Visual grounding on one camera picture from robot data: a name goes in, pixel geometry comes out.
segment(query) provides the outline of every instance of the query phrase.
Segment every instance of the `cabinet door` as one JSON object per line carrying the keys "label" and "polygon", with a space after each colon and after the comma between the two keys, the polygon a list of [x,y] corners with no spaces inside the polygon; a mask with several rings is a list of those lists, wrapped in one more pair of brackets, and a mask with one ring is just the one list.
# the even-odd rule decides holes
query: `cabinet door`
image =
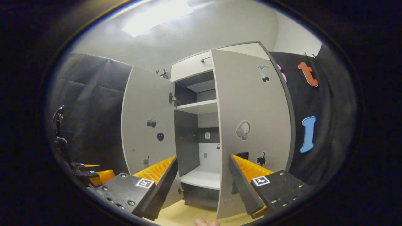
{"label": "cabinet door", "polygon": [[[222,50],[211,52],[222,150],[217,212],[220,219],[246,212],[240,195],[232,194],[229,155],[249,152],[249,160],[257,163],[257,158],[265,152],[265,159],[260,160],[263,167],[273,172],[285,170],[291,148],[291,123],[281,75],[270,60]],[[262,80],[261,72],[269,81]],[[250,123],[251,130],[243,139],[238,137],[237,130],[244,120]]]}
{"label": "cabinet door", "polygon": [[[137,66],[132,68],[121,111],[121,142],[130,174],[176,156],[174,103],[169,103],[169,92],[174,94],[173,82]],[[183,198],[179,188],[177,174],[163,208]]]}

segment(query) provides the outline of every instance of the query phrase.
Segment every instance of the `wooden floor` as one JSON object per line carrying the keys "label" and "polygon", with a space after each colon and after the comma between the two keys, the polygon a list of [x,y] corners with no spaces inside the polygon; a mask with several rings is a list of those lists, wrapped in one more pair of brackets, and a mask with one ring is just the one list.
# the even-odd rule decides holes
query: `wooden floor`
{"label": "wooden floor", "polygon": [[[216,220],[216,209],[194,204],[184,205],[184,200],[180,200],[175,204],[162,209],[159,212],[158,218],[151,222],[162,226],[192,226],[194,225],[194,219],[196,218],[202,218],[206,222]],[[218,221],[221,226],[239,226],[247,224],[253,221],[253,219],[251,219],[247,213],[242,213],[232,217],[219,219]]]}

